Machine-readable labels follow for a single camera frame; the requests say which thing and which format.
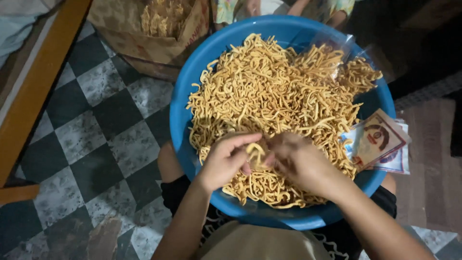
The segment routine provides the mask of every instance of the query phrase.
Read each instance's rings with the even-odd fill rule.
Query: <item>fried noodle snack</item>
[[[274,37],[264,41],[259,34],[251,34],[243,46],[231,48],[207,65],[201,85],[192,84],[199,89],[191,93],[186,107],[193,114],[189,141],[200,162],[229,132],[260,132],[268,140],[290,131],[310,137],[337,169],[354,179],[356,168],[338,136],[358,121],[362,103],[353,104],[353,97],[376,87],[373,81],[382,73],[363,58],[339,68],[341,50],[313,45],[298,56],[293,48],[280,47]],[[255,149],[259,150],[252,144],[247,152],[261,161],[264,151],[255,153]],[[250,198],[277,209],[327,201],[296,187],[273,168],[254,168],[250,176],[238,172],[222,190],[242,204]]]

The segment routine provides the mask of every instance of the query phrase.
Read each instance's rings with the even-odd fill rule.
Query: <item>blue plastic basin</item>
[[[250,33],[261,33],[266,39],[275,35],[275,40],[283,48],[293,47],[300,52],[310,44],[314,35],[323,29],[332,36],[332,40],[345,40],[345,35],[318,22],[293,16],[260,16],[246,19],[216,32],[204,41],[189,57],[182,68],[170,105],[170,133],[178,159],[185,174],[192,180],[201,168],[194,148],[189,144],[188,126],[192,126],[191,111],[185,107],[190,93],[197,88],[192,83],[200,83],[199,76],[206,65],[218,58],[220,54],[229,50],[230,44],[240,46]],[[354,45],[353,54],[361,52],[358,45]],[[378,87],[358,97],[356,102],[364,102],[359,111],[359,118],[369,117],[378,108],[395,118],[395,107],[387,84],[383,79],[377,81]],[[359,173],[354,182],[371,196],[385,177],[385,171],[368,170]],[[342,219],[340,210],[329,202],[309,208],[293,207],[286,210],[276,210],[263,202],[247,200],[245,206],[221,190],[212,194],[210,201],[217,209],[225,214],[237,217],[242,222],[260,226],[292,228],[297,230],[315,229],[334,223]]]

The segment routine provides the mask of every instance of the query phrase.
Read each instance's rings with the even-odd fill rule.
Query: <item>brown paper bag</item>
[[[141,32],[140,0],[93,0],[88,20],[108,44],[140,73],[175,81],[192,51],[207,37],[209,2],[196,0],[180,37]]]

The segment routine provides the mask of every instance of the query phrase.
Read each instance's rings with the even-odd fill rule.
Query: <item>wooden frame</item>
[[[0,126],[0,204],[33,199],[39,185],[5,187],[91,0],[65,0]]]

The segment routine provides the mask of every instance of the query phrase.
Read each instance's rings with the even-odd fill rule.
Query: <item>black and white tile floor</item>
[[[40,193],[0,208],[0,259],[86,259],[106,216],[122,221],[117,259],[150,259],[171,220],[157,155],[170,138],[172,89],[137,73],[85,23],[15,173]],[[440,260],[462,257],[454,233],[407,229]]]

